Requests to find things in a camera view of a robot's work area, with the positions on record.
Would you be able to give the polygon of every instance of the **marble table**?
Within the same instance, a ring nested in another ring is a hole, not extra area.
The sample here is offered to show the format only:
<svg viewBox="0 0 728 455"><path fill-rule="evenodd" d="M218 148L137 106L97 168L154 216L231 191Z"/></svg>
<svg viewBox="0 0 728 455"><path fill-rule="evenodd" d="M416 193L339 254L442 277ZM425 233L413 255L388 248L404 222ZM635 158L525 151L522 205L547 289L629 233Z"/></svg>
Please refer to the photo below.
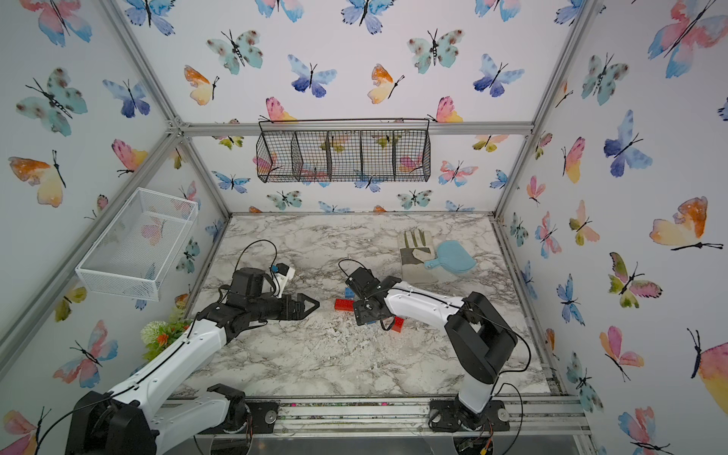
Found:
<svg viewBox="0 0 728 455"><path fill-rule="evenodd" d="M401 276L397 234L414 228L432 232L436 245L460 241L478 262L464 277L421 287L445 295L477 291L488 297L513 330L529 340L534 353L525 373L506 373L502 380L521 393L547 394L549 387L488 217L383 213L233 217L192 314L217 299L217 288L230 283L242 249L263 238L276 244L277 262L296 268L285 292L305 293L319 300L321 307L303 321L270 321L264 328L244 332L193 373L176 396L195 395L217 383L250 396L457 393L464 370L444 333L415 320L406 320L401 333L385 332L379 324L357 326L353 313L333 308L346 287L339 259L357 259L380 279ZM271 245L262 242L251 247L240 263L266 269L272 255ZM342 265L349 271L356 267ZM527 358L519 342L505 368L522 368Z"/></svg>

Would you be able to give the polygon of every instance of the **black cable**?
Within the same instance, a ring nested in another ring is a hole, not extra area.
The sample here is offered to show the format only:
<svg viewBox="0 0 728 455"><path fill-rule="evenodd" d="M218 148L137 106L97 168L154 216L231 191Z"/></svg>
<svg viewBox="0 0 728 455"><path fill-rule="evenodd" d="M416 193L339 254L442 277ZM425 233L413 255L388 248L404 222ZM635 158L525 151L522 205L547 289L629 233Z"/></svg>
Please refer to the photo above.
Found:
<svg viewBox="0 0 728 455"><path fill-rule="evenodd" d="M48 430L46 430L46 431L45 431L45 433L43 433L43 437L42 437L42 438L40 438L40 440L38 440L38 435L37 435L37 433L36 433L36 439L38 440L38 445L36 446L36 451L35 451L35 454L36 454L36 455L38 454L38 451L39 451L39 450L40 450L40 448L41 448L41 444L42 444L42 443L43 443L43 441L45 440L46 436L48 436L48 433L50 433L50 430L53 430L53 427L55 427L55 426L56 426L57 424L59 424L59 423L60 423L60 421L64 420L64 419L65 419L66 417L70 416L70 415L71 415L71 414L73 414L74 412L80 411L80 410L82 410L82 409L85 409L85 408L90 408L90 407L92 407L92 406L96 406L97 404L99 404L99 403L103 403L104 401L108 401L108 400L110 400L111 398L114 398L114 397L118 397L118 396L119 396L119 395L121 395L122 393L126 393L126 392L129 392L129 391L130 391L131 389L133 389L133 388L134 388L134 386L131 386L131 387L129 387L128 389L124 390L123 392L119 392L119 393L113 394L112 396L110 396L110 397L106 397L106 398L104 398L103 400L99 400L99 401L95 401L95 402L93 402L93 403L89 403L89 404L87 404L87 405L83 405L83 406L81 406L80 408L75 408L74 410L72 410L72 411L69 411L69 412L67 412L67 413L63 414L63 415L62 415L62 416L61 416L61 417L60 417L60 418L59 418L58 420L56 420L55 422L53 422L53 425L51 425L50 427L48 427Z"/></svg>

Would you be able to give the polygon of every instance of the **teal butterfly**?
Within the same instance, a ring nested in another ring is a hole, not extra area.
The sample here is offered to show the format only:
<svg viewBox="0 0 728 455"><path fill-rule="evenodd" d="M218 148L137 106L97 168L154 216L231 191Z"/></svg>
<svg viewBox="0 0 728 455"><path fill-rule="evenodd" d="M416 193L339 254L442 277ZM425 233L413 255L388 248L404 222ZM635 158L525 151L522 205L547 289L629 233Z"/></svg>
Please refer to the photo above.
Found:
<svg viewBox="0 0 728 455"><path fill-rule="evenodd" d="M194 257L199 255L199 245L194 241L194 237L189 238L187 246L184 249L184 257L177 264L177 270L186 270L187 273L194 272Z"/></svg>
<svg viewBox="0 0 728 455"><path fill-rule="evenodd" d="M269 194L267 198L273 201L275 206L278 207L278 210L285 210L286 207L300 207L303 203L300 196L300 191L291 191L287 194L283 194L283 192L281 192L280 195Z"/></svg>
<svg viewBox="0 0 728 455"><path fill-rule="evenodd" d="M420 191L419 193L410 191L410 193L411 194L397 195L397 198L400 200L400 204L405 208L405 210L410 210L413 205L426 207L427 204L430 203L430 198L428 196L432 194L432 190L428 189L427 191Z"/></svg>
<svg viewBox="0 0 728 455"><path fill-rule="evenodd" d="M86 109L86 101L81 96L81 92L68 86L71 81L68 72L63 68L53 70L48 77L47 92L35 78L33 80L38 88L30 85L26 85L26 87L41 93L45 99L37 96L23 98L15 105L15 111L29 119L40 119L43 128L50 132L70 136L71 126L64 114L69 119L73 119L71 112L85 114L88 109Z"/></svg>

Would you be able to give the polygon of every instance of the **butterfly wallpaper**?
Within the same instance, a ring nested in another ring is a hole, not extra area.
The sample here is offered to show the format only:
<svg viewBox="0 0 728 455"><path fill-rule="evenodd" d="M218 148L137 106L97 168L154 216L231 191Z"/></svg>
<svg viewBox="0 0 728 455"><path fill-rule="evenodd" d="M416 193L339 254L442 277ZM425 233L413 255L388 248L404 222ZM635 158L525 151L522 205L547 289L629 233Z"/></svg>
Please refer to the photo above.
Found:
<svg viewBox="0 0 728 455"><path fill-rule="evenodd" d="M568 28L584 3L552 19ZM604 3L509 174L502 238L598 453L723 451L728 4Z"/></svg>

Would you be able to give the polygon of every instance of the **pink butterfly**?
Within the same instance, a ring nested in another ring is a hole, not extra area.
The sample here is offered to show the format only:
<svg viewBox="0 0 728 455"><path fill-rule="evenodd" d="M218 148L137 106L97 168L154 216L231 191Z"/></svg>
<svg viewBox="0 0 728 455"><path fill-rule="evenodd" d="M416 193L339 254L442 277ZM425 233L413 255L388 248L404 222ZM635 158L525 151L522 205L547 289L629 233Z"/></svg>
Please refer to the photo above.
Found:
<svg viewBox="0 0 728 455"><path fill-rule="evenodd" d="M539 185L538 189L536 188L536 176L531 177L531 184L526 187L526 193L529 194L529 199L533 199L536 201L536 206L539 205L539 200L537 199L538 196L541 196L541 193L546 191L546 183L541 183Z"/></svg>
<svg viewBox="0 0 728 455"><path fill-rule="evenodd" d="M635 354L632 351L622 352L622 331L614 326L610 327L607 333L602 332L599 335L601 340L601 346L606 351L606 356L612 359L612 362L622 371L622 380L627 382L626 379L630 379L622 368L622 365L630 365L641 367L644 366L644 359L642 356Z"/></svg>
<svg viewBox="0 0 728 455"><path fill-rule="evenodd" d="M440 185L444 185L449 181L455 182L455 186L463 186L467 183L466 175L472 175L478 166L461 167L462 161L458 161L457 167L451 165L447 161L443 161L440 171L444 172L439 178Z"/></svg>
<svg viewBox="0 0 728 455"><path fill-rule="evenodd" d="M63 382L70 384L80 373L79 384L81 387L93 388L101 380L101 376L98 374L98 367L101 366L101 362L116 357L119 348L119 343L116 340L104 343L107 335L106 326L103 320L100 320L91 332L88 350L82 348L77 341L76 345L78 347L72 347L71 349L81 351L83 355L61 366L53 373L53 377L61 378Z"/></svg>
<svg viewBox="0 0 728 455"><path fill-rule="evenodd" d="M551 229L551 215L546 212L546 216L541 220L541 226L536 228L536 240L541 240L541 256L543 259L548 259L549 250L554 254L561 252L561 245L552 236L555 231L556 225Z"/></svg>
<svg viewBox="0 0 728 455"><path fill-rule="evenodd" d="M91 25L76 16L76 11L81 7L80 0L20 0L20 6L28 11L43 10L38 17L38 27L53 44L64 47L65 33L70 35L71 32L86 42L91 41Z"/></svg>

